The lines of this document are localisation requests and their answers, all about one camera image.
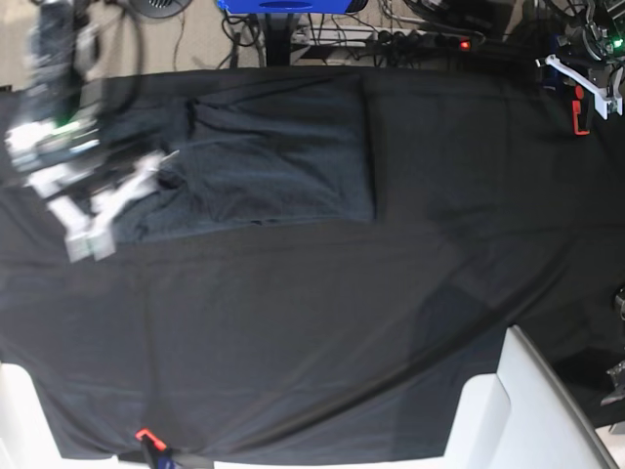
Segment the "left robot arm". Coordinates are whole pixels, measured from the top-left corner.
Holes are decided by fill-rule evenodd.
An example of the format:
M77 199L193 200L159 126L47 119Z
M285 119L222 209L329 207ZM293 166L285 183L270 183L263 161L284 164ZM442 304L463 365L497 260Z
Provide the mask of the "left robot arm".
M572 88L574 133L589 133L593 115L624 114L624 3L546 1L562 25L552 52L535 61Z

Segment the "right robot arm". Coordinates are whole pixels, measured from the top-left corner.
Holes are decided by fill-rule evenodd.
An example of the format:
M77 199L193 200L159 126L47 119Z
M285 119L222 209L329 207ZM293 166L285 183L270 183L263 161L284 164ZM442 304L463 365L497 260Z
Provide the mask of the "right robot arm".
M102 260L116 250L114 221L130 203L156 192L170 153L152 129L116 131L139 96L145 36L126 1L115 2L134 27L136 72L119 104L89 72L100 58L100 29L88 1L39 1L28 36L30 76L5 145L20 182L63 225L70 261Z

